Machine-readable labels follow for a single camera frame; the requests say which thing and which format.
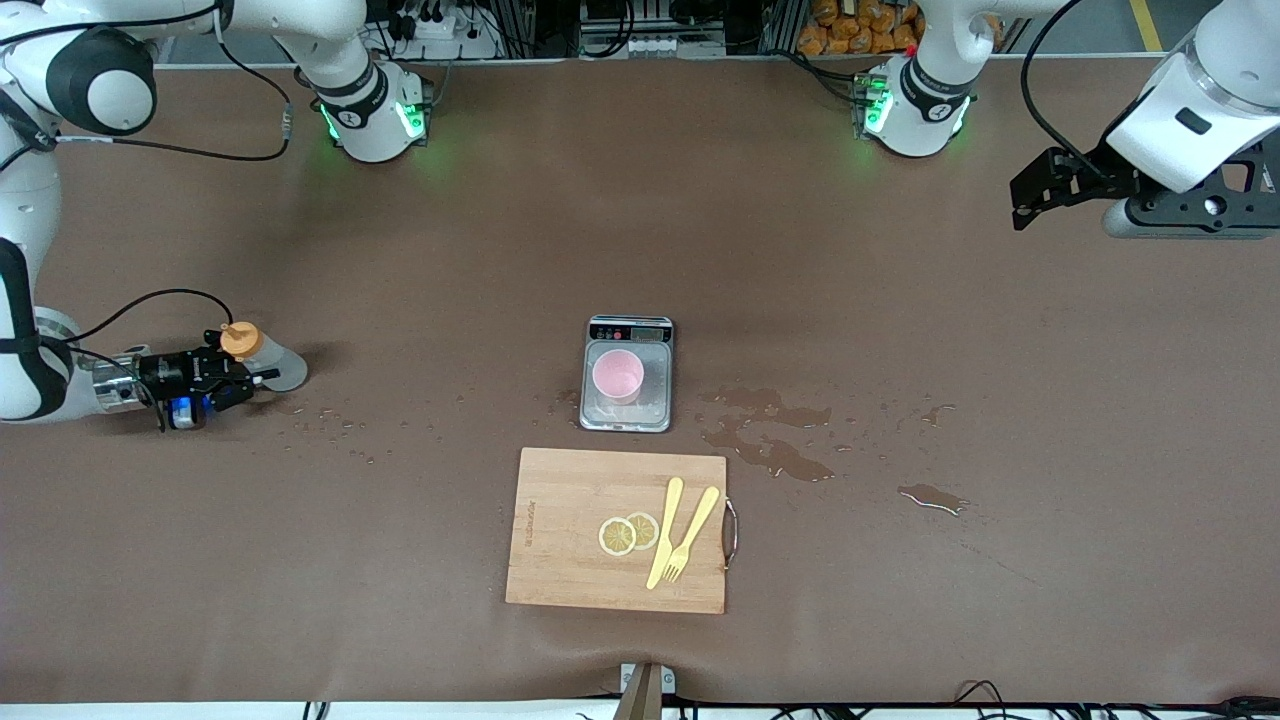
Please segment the translucent sauce bottle orange cap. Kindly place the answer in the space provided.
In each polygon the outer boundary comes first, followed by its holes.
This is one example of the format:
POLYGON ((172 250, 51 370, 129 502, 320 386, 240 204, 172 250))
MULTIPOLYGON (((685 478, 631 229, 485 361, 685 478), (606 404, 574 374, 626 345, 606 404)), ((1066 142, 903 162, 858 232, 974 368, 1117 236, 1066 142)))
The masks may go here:
POLYGON ((297 389, 308 377, 307 363, 296 351, 251 322, 223 324, 219 347, 276 393, 297 389))

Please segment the yellow plastic fork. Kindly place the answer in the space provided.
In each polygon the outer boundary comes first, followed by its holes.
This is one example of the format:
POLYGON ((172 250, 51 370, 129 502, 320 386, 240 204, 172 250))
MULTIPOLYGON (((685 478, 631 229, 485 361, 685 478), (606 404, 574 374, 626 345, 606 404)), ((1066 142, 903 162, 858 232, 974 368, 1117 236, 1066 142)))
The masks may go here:
POLYGON ((680 546, 675 547, 671 552, 669 561, 666 570, 662 574, 662 579, 666 582, 676 583, 685 568, 689 564, 690 555, 692 552, 692 546, 699 537, 707 520, 710 518, 713 511, 717 509, 717 503, 721 500, 721 491, 718 487, 709 487, 704 489, 701 497, 699 498, 698 506, 692 515, 692 520, 685 533, 685 537, 680 546))

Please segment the white power strip with plugs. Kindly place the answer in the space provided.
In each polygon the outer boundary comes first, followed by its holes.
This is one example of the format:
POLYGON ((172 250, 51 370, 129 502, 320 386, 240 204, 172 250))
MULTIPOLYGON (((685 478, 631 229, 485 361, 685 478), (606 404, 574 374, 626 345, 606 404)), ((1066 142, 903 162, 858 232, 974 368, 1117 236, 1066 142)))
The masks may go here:
POLYGON ((506 58, 497 18, 474 0, 388 0, 375 35, 387 56, 407 61, 506 58))

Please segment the yellow plastic knife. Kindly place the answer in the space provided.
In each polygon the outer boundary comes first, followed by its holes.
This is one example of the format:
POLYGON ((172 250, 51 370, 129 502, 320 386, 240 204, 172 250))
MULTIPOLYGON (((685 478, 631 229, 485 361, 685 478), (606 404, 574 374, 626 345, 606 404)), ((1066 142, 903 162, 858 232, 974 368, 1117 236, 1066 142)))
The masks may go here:
POLYGON ((684 495, 684 479, 681 477, 671 477, 666 488, 663 514, 659 524, 659 530, 655 538, 655 555, 652 562, 650 573, 646 579, 648 591, 653 591, 657 588, 669 565, 669 559, 675 550, 671 539, 672 523, 678 510, 682 495, 684 495))

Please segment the silver digital kitchen scale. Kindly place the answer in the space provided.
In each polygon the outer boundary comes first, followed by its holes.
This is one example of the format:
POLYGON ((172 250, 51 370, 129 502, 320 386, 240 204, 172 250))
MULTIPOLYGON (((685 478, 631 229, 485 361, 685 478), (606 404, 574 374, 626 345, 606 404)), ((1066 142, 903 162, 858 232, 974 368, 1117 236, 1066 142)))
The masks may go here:
POLYGON ((675 323, 667 316, 594 315, 588 320, 582 355, 579 425, 585 430, 657 434, 673 415, 675 323), (635 352, 645 380, 632 404, 609 404, 591 387, 595 360, 612 348, 635 352))

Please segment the wooden cutting board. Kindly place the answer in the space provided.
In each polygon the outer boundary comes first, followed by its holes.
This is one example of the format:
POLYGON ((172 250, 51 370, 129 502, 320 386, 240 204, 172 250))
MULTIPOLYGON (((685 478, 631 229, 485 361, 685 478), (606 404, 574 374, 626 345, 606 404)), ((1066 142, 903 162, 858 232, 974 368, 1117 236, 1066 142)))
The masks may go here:
POLYGON ((723 541, 728 464, 719 455, 637 454, 526 447, 518 460, 506 600, 571 609, 721 615, 726 609, 723 541), (684 479, 672 523, 680 546, 704 489, 717 509, 676 583, 646 589, 671 477, 684 479), (634 552, 611 557, 598 544, 608 518, 637 530, 634 552))

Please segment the pink plastic cup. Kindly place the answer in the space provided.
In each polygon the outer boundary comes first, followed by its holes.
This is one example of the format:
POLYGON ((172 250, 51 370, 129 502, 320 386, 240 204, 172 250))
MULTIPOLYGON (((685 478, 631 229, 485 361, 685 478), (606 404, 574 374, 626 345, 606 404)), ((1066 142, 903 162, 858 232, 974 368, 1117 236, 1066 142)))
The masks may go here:
POLYGON ((643 360, 626 348, 604 351, 590 372, 591 387, 609 404, 632 404, 640 395, 645 368, 643 360))

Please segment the orange snack packets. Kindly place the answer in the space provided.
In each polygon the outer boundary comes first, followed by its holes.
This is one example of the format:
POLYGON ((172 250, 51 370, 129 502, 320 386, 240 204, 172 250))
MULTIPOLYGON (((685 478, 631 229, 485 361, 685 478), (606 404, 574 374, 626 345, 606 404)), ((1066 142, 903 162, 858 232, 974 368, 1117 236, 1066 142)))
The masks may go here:
POLYGON ((818 55, 881 55, 914 50, 925 32, 915 0, 809 0, 795 51, 818 55))

